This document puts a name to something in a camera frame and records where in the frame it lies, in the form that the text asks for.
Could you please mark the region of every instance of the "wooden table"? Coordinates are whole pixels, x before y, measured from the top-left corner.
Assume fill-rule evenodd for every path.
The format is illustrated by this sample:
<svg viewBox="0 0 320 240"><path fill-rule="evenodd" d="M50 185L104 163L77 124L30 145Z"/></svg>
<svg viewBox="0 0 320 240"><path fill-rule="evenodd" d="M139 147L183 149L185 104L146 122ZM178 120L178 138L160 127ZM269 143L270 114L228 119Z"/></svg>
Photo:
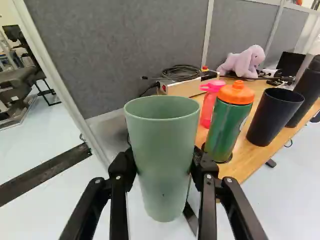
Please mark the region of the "wooden table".
<svg viewBox="0 0 320 240"><path fill-rule="evenodd" d="M220 79L224 80L227 84L232 84L235 81L235 79L231 80L230 78L221 77ZM228 163L219 164L220 179L230 176L237 179L239 183L244 182L251 174L265 164L320 110L320 99L318 99L295 128L284 127L268 146L260 147L253 145L246 139L246 134L264 90L272 86L266 84L265 80L245 81L244 84L255 92L253 106L232 151L232 160ZM198 101L202 106L204 96L204 94L197 95L193 99ZM195 144L199 148L206 141L207 134L208 129L199 124L195 139Z"/></svg>

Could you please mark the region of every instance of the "purple stuffed animal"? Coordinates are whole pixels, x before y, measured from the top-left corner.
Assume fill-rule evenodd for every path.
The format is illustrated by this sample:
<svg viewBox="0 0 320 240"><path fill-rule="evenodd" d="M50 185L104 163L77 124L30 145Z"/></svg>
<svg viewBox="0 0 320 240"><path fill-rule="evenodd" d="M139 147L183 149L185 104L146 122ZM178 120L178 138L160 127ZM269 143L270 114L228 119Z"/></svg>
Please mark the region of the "purple stuffed animal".
<svg viewBox="0 0 320 240"><path fill-rule="evenodd" d="M241 53L229 53L225 62L216 70L221 75L234 71L238 77L257 78L257 67L266 58L265 51L259 45L252 45Z"/></svg>

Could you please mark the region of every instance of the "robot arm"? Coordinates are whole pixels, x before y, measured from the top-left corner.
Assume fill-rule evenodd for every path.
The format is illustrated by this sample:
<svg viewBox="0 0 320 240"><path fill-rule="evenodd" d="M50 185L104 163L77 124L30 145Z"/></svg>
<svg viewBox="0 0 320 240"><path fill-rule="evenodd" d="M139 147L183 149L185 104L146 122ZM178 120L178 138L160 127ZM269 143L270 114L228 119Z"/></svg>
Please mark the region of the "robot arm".
<svg viewBox="0 0 320 240"><path fill-rule="evenodd" d="M196 228L194 232L198 229L198 240L217 239L216 199L226 210L236 240L268 239L237 180L218 179L217 164L196 146L190 172L201 192L199 219L190 221L196 216L188 202L183 213L191 229ZM137 174L131 148L117 155L108 173L110 179L96 177L89 182L59 240L92 240L108 200L111 200L109 239L129 240L126 192L131 190Z"/></svg>

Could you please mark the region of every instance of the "green water bottle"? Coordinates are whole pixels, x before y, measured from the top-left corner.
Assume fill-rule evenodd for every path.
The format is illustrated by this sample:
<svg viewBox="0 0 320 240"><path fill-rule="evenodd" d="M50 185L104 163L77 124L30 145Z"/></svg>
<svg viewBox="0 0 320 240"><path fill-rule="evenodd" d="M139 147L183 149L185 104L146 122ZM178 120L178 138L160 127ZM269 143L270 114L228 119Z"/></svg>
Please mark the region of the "green water bottle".
<svg viewBox="0 0 320 240"><path fill-rule="evenodd" d="M204 147L215 162L231 160L232 150L250 113L254 97L254 91L241 80L223 86L218 92Z"/></svg>

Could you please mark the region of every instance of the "sage green plastic cup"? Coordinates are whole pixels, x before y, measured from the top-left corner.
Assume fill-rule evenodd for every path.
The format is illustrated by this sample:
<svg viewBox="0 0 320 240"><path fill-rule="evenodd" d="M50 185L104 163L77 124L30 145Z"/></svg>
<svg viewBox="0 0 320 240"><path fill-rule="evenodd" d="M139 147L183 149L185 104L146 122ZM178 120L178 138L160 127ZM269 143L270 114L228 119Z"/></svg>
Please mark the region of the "sage green plastic cup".
<svg viewBox="0 0 320 240"><path fill-rule="evenodd" d="M124 105L148 215L159 222L185 207L200 106L181 96L146 96Z"/></svg>

